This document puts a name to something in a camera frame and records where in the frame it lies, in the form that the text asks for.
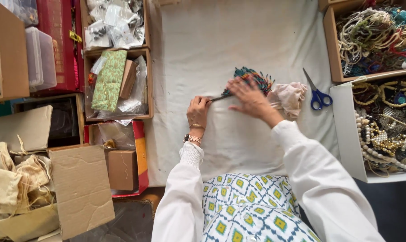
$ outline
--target pink cloth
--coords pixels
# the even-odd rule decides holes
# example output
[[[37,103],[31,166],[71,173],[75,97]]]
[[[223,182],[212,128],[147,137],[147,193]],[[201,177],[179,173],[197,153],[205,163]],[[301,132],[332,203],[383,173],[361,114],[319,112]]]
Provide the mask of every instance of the pink cloth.
[[[293,82],[275,84],[272,88],[274,89],[267,95],[271,106],[276,109],[284,109],[287,116],[297,118],[308,86],[300,82]]]

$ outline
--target scissors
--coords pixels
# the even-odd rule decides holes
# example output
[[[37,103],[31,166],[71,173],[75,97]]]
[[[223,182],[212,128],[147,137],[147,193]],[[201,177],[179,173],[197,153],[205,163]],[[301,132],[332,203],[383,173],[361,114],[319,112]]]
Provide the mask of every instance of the scissors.
[[[313,84],[312,80],[310,79],[308,73],[306,72],[306,70],[303,68],[304,74],[306,75],[306,78],[308,79],[308,82],[310,84],[310,88],[312,89],[312,101],[310,101],[310,107],[313,110],[321,110],[323,109],[323,105],[328,107],[333,103],[333,99],[330,95],[327,95],[325,93],[320,92],[317,87]],[[329,99],[329,103],[324,102],[324,98],[328,98]],[[313,104],[317,102],[319,104],[318,108],[315,108],[313,106]]]

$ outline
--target scissor blade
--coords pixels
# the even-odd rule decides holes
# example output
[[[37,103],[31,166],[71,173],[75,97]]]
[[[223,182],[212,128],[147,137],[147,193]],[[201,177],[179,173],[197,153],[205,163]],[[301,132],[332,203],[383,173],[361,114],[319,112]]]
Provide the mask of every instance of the scissor blade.
[[[317,87],[315,85],[313,85],[312,80],[310,79],[308,73],[306,72],[306,70],[304,68],[303,68],[303,71],[304,71],[304,74],[306,75],[306,78],[307,78],[307,80],[309,82],[310,87],[312,88],[312,90],[316,91]]]

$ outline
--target watch face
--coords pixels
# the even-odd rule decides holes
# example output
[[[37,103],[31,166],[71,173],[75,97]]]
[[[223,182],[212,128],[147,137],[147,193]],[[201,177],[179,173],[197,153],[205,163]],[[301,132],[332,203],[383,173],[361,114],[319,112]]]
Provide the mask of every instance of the watch face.
[[[184,137],[184,143],[189,140],[189,134],[186,134]]]

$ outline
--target green brocade pouch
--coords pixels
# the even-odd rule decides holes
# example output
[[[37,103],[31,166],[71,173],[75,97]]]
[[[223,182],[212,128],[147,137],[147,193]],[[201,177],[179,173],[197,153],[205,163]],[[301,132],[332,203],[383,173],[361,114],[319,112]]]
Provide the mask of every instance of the green brocade pouch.
[[[97,76],[92,108],[114,112],[118,104],[127,51],[103,51],[101,56],[107,60]]]

